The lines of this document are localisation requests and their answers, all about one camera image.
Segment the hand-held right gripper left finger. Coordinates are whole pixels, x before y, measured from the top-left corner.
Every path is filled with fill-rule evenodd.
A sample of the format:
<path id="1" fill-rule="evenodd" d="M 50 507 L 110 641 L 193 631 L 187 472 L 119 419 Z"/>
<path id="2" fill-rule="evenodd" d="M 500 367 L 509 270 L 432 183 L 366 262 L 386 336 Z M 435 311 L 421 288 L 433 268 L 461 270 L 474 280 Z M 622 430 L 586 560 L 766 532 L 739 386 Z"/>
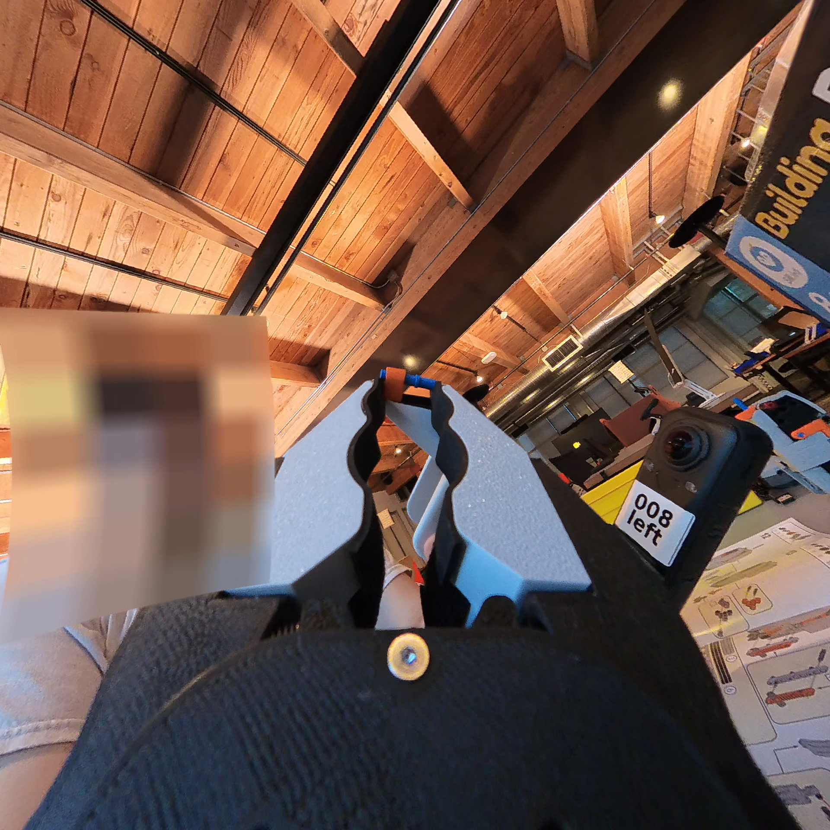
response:
<path id="1" fill-rule="evenodd" d="M 286 451 L 275 475 L 271 575 L 230 596 L 325 600 L 356 627 L 375 627 L 385 562 L 368 476 L 384 417 L 383 381 L 365 382 Z"/>

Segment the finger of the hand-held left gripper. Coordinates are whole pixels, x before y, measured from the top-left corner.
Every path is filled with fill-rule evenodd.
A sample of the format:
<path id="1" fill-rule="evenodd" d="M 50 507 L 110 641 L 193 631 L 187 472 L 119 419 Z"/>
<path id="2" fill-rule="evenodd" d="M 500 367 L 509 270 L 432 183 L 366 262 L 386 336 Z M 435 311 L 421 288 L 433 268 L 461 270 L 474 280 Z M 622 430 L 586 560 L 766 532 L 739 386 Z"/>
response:
<path id="1" fill-rule="evenodd" d="M 428 457 L 407 505 L 409 518 L 416 524 L 412 545 L 424 562 L 428 562 L 431 555 L 447 492 L 447 478 L 439 469 L 436 459 Z"/>
<path id="2" fill-rule="evenodd" d="M 434 457 L 437 452 L 437 432 L 431 423 L 431 407 L 413 406 L 404 402 L 388 401 L 388 418 L 400 428 L 421 450 Z"/>

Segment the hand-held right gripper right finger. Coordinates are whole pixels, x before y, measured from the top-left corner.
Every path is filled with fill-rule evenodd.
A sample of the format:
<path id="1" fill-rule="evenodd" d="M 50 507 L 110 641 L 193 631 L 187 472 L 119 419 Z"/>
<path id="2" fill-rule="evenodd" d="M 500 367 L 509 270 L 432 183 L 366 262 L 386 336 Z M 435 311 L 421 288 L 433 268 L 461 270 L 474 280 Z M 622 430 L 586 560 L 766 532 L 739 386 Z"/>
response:
<path id="1" fill-rule="evenodd" d="M 448 481 L 428 565 L 433 583 L 469 603 L 471 627 L 490 597 L 521 608 L 534 592 L 580 592 L 590 577 L 527 454 L 475 406 L 431 390 L 434 457 Z"/>

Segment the grey and orange toy model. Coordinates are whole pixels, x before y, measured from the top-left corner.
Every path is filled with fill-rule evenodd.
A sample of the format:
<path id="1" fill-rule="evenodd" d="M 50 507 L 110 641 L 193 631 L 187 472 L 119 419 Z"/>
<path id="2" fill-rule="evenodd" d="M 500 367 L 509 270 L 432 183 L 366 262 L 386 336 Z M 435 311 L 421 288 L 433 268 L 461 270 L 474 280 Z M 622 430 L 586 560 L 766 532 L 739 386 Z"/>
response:
<path id="1" fill-rule="evenodd" d="M 764 430 L 773 454 L 761 478 L 769 488 L 795 482 L 807 490 L 829 493 L 829 418 L 825 410 L 792 392 L 783 391 L 752 404 L 734 399 L 736 418 Z"/>

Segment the yellow bin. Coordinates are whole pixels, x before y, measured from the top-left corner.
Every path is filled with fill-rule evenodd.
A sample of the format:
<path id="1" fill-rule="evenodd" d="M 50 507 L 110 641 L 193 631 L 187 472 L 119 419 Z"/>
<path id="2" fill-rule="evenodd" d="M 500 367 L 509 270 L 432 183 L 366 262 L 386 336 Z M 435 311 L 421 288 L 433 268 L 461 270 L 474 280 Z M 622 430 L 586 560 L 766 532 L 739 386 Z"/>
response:
<path id="1" fill-rule="evenodd" d="M 627 467 L 584 493 L 581 498 L 607 524 L 614 524 L 641 466 L 642 461 L 639 461 Z"/>

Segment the printed instruction sheet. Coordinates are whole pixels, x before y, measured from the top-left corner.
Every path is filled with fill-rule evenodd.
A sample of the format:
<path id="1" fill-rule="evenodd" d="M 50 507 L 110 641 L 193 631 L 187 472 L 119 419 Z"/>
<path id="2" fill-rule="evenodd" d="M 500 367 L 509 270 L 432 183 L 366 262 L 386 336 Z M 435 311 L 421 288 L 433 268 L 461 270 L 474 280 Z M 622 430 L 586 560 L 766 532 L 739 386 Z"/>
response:
<path id="1" fill-rule="evenodd" d="M 793 518 L 725 545 L 681 611 L 735 729 L 802 828 L 829 828 L 829 538 Z"/>

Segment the white vent grille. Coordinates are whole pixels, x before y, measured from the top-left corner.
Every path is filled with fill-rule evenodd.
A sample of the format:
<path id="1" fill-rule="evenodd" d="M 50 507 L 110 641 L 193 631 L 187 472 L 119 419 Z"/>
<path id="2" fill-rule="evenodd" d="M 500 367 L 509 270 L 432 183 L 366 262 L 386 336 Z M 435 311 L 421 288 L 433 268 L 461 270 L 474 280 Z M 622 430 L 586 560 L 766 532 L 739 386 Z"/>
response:
<path id="1" fill-rule="evenodd" d="M 583 344 L 579 338 L 569 335 L 544 355 L 543 362 L 548 370 L 555 371 L 573 358 L 582 348 Z"/>

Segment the black round pendant lamp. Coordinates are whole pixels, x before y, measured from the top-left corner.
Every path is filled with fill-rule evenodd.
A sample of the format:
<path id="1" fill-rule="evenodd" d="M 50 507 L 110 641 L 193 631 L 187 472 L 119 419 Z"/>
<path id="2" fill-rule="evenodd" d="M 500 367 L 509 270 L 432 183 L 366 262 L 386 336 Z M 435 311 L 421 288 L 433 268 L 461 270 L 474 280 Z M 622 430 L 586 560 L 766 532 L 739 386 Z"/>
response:
<path id="1" fill-rule="evenodd" d="M 669 247 L 680 248 L 690 243 L 699 233 L 709 238 L 712 242 L 723 246 L 723 238 L 715 232 L 711 223 L 721 214 L 724 201 L 724 196 L 714 196 L 690 213 L 689 217 L 679 225 L 678 229 L 669 238 Z"/>

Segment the person's grey shirt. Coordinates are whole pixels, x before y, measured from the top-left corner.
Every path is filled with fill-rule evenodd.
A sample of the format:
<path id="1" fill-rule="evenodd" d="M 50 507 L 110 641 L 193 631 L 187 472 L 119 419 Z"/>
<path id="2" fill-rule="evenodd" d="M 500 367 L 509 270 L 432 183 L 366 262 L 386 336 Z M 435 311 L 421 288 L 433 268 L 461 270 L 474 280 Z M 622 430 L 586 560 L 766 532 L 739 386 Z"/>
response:
<path id="1" fill-rule="evenodd" d="M 130 609 L 2 646 L 2 789 L 50 786 L 136 615 Z"/>

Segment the black toy set box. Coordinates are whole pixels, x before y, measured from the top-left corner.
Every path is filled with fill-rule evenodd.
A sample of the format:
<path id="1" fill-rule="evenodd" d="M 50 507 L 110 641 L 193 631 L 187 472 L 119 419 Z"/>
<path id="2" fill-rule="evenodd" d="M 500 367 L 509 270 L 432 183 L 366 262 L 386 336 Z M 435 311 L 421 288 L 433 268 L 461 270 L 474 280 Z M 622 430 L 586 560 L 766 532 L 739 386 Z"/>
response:
<path id="1" fill-rule="evenodd" d="M 726 253 L 829 321 L 829 2 L 807 19 Z"/>

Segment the black ceiling conduit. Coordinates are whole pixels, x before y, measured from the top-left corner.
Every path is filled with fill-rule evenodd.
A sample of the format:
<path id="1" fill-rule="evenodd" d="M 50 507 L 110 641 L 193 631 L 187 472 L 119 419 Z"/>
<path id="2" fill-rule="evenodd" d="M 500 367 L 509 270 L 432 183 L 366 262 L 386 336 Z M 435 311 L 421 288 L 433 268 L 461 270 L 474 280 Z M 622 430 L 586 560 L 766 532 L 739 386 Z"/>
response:
<path id="1" fill-rule="evenodd" d="M 191 86 L 198 89 L 208 100 L 213 103 L 215 107 L 221 109 L 237 121 L 243 123 L 250 130 L 261 136 L 290 159 L 299 163 L 301 166 L 306 165 L 307 161 L 296 151 L 292 150 L 287 144 L 277 139 L 275 135 L 270 133 L 263 126 L 259 125 L 254 119 L 243 113 L 239 108 L 217 92 L 213 82 L 210 81 L 207 76 L 196 69 L 187 68 L 180 61 L 177 61 L 170 54 L 168 54 L 168 52 L 164 49 L 158 47 L 148 37 L 137 32 L 133 27 L 128 25 L 128 23 L 120 19 L 118 15 L 115 15 L 109 9 L 104 7 L 100 2 L 81 1 L 81 3 L 87 6 L 93 14 L 98 15 L 105 22 L 109 23 L 110 26 L 113 26 L 118 32 L 126 36 L 131 42 L 137 44 L 161 64 L 167 68 L 170 68 L 174 73 L 186 80 Z"/>

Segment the silver ventilation duct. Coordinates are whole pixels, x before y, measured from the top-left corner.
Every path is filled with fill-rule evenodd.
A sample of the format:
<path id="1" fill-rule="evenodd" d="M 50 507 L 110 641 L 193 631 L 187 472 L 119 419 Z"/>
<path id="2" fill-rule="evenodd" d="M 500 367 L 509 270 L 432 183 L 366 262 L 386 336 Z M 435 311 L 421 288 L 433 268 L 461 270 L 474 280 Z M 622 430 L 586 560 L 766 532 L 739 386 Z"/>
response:
<path id="1" fill-rule="evenodd" d="M 578 347 L 566 358 L 555 358 L 549 363 L 543 358 L 541 364 L 531 371 L 525 378 L 517 383 L 513 389 L 485 410 L 485 415 L 498 421 L 531 395 L 541 384 L 551 379 L 564 375 L 570 370 L 579 358 L 587 357 L 590 347 L 596 346 L 613 329 L 628 319 L 634 312 L 643 308 L 646 303 L 656 296 L 666 285 L 676 281 L 679 275 L 687 273 L 689 268 L 702 256 L 711 245 L 711 241 L 704 238 L 697 243 L 685 245 L 679 249 L 672 258 L 646 277 L 644 280 L 632 287 L 615 306 L 608 308 L 603 314 L 597 317 L 583 331 L 578 340 Z"/>

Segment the black ceiling track rail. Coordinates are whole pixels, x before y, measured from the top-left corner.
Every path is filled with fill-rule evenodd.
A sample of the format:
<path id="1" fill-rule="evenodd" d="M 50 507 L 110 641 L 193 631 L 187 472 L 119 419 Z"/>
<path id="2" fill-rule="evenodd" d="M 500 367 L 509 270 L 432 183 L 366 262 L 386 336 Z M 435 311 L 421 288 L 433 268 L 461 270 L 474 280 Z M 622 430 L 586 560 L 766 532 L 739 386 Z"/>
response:
<path id="1" fill-rule="evenodd" d="M 447 26 L 458 2 L 399 2 L 364 57 L 356 78 L 276 214 L 223 316 L 245 316 L 266 303 Z"/>

